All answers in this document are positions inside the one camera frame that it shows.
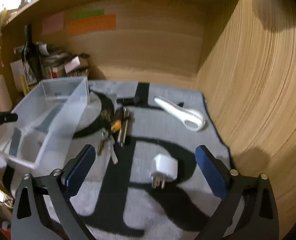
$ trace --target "blue gripper pad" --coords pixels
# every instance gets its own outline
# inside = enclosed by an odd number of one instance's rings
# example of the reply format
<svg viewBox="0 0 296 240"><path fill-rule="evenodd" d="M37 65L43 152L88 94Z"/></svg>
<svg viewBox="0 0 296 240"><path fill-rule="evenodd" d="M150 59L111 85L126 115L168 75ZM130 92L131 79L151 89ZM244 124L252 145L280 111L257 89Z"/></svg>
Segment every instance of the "blue gripper pad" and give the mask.
<svg viewBox="0 0 296 240"><path fill-rule="evenodd" d="M215 165L208 158L207 154L200 146L196 148L195 158L213 194L216 197L224 199L227 193L225 181L221 176L221 174L216 169Z"/></svg>

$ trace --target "pink sticky note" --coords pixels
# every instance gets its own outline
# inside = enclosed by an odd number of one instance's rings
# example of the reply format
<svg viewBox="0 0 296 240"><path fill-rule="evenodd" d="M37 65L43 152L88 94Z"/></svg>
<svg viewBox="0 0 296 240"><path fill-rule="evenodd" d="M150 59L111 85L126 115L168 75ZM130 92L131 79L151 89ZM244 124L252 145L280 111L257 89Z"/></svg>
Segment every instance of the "pink sticky note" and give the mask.
<svg viewBox="0 0 296 240"><path fill-rule="evenodd" d="M42 20L42 35L61 31L64 28L65 15L56 13Z"/></svg>

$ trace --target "green sticky note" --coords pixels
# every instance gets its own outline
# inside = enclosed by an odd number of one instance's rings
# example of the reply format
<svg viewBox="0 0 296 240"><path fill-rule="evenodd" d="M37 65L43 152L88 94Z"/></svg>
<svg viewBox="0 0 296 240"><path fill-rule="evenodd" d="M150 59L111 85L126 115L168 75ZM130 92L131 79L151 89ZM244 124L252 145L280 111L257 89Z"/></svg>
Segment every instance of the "green sticky note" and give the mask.
<svg viewBox="0 0 296 240"><path fill-rule="evenodd" d="M100 10L88 9L88 10L83 10L83 11L80 11L80 12L74 14L72 16L71 20L74 21L74 20L78 20L78 19L83 19L83 18L87 18L87 17L91 17L91 16L99 16L99 15L103 15L103 14L105 14L104 9L100 9Z"/></svg>

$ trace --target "clear storage box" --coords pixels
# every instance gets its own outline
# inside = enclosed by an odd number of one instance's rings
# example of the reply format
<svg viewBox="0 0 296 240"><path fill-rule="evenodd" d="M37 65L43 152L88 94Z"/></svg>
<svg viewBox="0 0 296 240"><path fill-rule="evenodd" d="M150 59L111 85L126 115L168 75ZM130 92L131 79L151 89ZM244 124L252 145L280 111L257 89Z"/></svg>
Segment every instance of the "clear storage box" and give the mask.
<svg viewBox="0 0 296 240"><path fill-rule="evenodd" d="M0 156L45 174L63 166L88 103L87 77L41 81L14 109L18 121L0 126Z"/></svg>

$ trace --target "white power adapter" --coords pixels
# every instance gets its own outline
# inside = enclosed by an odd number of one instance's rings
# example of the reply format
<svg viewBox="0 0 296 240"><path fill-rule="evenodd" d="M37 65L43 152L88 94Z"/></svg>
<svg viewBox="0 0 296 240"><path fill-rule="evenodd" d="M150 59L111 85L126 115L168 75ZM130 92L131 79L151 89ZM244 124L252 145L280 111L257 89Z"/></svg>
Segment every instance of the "white power adapter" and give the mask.
<svg viewBox="0 0 296 240"><path fill-rule="evenodd" d="M165 187L166 182L177 179L178 161L173 157L159 153L152 160L150 178L152 187L157 188L161 183L161 188Z"/></svg>

